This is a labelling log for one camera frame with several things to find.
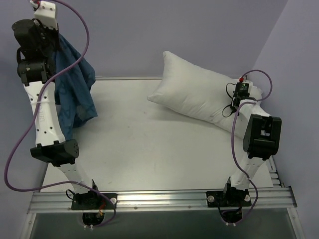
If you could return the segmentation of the blue cartoon pillowcase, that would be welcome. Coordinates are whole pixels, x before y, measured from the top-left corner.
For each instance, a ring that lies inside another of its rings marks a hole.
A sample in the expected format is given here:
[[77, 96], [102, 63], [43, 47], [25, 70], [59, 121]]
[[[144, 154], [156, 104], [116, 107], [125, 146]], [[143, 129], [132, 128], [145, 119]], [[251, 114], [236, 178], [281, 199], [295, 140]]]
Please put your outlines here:
[[95, 71], [85, 59], [55, 79], [58, 121], [66, 140], [73, 138], [73, 129], [98, 116], [90, 92], [94, 83]]

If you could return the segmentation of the white pillow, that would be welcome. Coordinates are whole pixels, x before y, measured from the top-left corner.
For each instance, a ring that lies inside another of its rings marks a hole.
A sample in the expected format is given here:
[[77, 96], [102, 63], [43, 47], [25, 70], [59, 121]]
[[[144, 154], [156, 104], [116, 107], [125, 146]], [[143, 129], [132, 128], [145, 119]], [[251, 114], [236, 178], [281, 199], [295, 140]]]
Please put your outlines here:
[[162, 80], [148, 101], [165, 106], [179, 114], [203, 120], [243, 138], [247, 119], [234, 119], [228, 105], [236, 79], [194, 65], [177, 55], [163, 53]]

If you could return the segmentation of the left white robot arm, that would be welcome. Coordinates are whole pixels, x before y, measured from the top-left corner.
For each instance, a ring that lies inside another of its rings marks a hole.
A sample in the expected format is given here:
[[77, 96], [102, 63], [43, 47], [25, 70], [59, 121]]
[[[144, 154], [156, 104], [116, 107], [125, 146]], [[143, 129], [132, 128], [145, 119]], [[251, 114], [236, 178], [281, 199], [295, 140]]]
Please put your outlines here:
[[31, 156], [58, 168], [73, 190], [66, 195], [80, 205], [100, 205], [95, 182], [76, 162], [79, 146], [72, 131], [97, 116], [90, 90], [94, 69], [56, 29], [38, 19], [23, 19], [12, 25], [19, 43], [17, 73], [29, 97], [36, 129]]

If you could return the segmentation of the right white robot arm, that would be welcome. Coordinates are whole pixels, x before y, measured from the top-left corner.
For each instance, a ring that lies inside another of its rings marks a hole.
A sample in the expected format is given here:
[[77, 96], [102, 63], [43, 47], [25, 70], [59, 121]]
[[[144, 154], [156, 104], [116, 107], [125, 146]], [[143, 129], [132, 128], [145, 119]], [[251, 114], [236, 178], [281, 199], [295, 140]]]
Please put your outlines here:
[[[241, 78], [235, 85], [230, 105], [234, 114], [231, 148], [237, 169], [221, 193], [223, 203], [229, 206], [245, 199], [258, 168], [279, 150], [282, 119], [266, 113], [258, 104], [259, 100], [250, 96], [250, 88], [250, 84]], [[237, 161], [234, 149], [234, 134], [239, 118], [247, 121], [242, 144], [245, 154], [241, 162]]]

